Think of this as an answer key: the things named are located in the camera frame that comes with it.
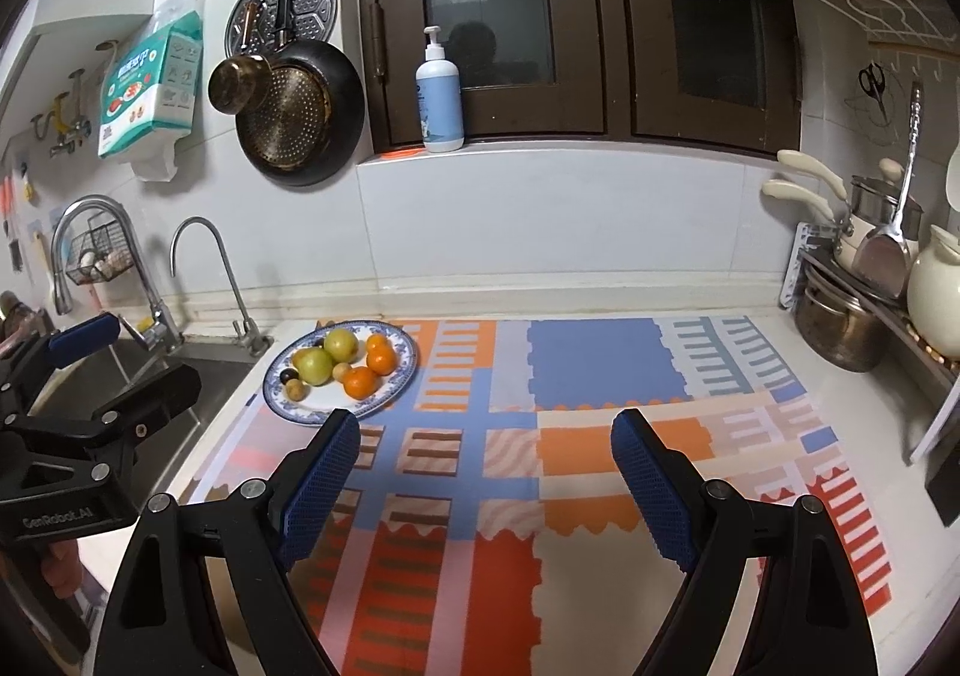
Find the person's left hand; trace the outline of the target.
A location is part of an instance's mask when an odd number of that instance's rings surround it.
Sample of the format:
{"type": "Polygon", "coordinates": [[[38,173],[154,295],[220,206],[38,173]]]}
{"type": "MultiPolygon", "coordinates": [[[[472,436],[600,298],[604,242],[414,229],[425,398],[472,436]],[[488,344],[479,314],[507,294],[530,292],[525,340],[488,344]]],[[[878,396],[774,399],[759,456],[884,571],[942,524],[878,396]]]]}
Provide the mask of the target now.
{"type": "Polygon", "coordinates": [[[50,545],[41,567],[44,580],[59,600],[75,595],[82,586],[83,564],[75,539],[50,545]]]}

